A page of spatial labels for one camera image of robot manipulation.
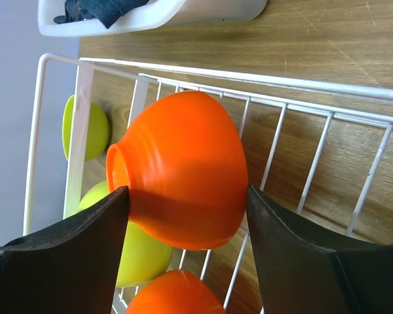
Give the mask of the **lime green bowl tall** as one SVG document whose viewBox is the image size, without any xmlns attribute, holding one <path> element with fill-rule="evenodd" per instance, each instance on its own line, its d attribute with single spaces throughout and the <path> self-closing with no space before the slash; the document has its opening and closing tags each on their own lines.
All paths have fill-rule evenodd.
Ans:
<svg viewBox="0 0 393 314">
<path fill-rule="evenodd" d="M 168 269 L 172 254 L 173 247 L 154 239 L 137 224 L 129 222 L 115 286 L 131 287 L 155 279 Z"/>
</svg>

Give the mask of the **lime green bowl shallow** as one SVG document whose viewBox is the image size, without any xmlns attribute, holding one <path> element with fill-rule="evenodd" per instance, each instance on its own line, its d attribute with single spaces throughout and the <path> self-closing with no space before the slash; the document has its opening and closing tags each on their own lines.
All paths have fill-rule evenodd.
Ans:
<svg viewBox="0 0 393 314">
<path fill-rule="evenodd" d="M 69 144 L 71 138 L 71 123 L 73 116 L 72 95 L 66 102 L 62 118 L 62 146 L 65 158 L 69 157 Z M 88 133 L 86 140 L 85 160 L 93 160 L 105 152 L 111 135 L 111 127 L 105 111 L 96 103 L 90 104 Z"/>
</svg>

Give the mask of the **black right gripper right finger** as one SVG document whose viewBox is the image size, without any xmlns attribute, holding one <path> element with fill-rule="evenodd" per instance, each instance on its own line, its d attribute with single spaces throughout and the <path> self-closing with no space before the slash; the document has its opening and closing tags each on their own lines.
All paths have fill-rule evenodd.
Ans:
<svg viewBox="0 0 393 314">
<path fill-rule="evenodd" d="M 393 313 L 393 244 L 338 234 L 254 186 L 247 218 L 266 313 Z"/>
</svg>

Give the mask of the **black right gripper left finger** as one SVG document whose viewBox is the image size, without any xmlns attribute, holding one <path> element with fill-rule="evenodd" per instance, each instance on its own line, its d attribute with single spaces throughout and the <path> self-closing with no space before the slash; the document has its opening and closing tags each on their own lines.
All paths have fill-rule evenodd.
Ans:
<svg viewBox="0 0 393 314">
<path fill-rule="evenodd" d="M 0 247 L 0 313 L 110 313 L 128 224 L 121 187 Z"/>
</svg>

